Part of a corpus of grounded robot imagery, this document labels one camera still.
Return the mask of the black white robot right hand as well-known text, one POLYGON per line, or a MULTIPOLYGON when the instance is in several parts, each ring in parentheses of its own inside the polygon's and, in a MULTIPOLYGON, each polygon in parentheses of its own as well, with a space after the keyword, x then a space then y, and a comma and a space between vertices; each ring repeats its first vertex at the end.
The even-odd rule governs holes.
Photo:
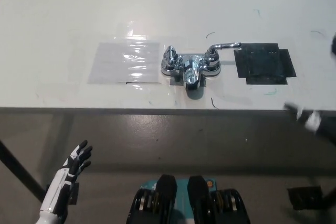
POLYGON ((303 125, 308 131, 316 133, 321 124, 321 114, 315 110, 307 110, 294 103, 285 103, 283 106, 291 118, 303 125))

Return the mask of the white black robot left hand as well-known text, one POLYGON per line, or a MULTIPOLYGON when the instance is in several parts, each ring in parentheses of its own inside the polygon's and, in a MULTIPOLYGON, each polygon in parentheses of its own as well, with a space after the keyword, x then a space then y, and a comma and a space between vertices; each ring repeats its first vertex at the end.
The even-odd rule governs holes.
POLYGON ((67 210, 76 180, 90 166, 92 146, 84 140, 70 153, 62 167, 57 170, 41 205, 40 211, 62 217, 67 210))

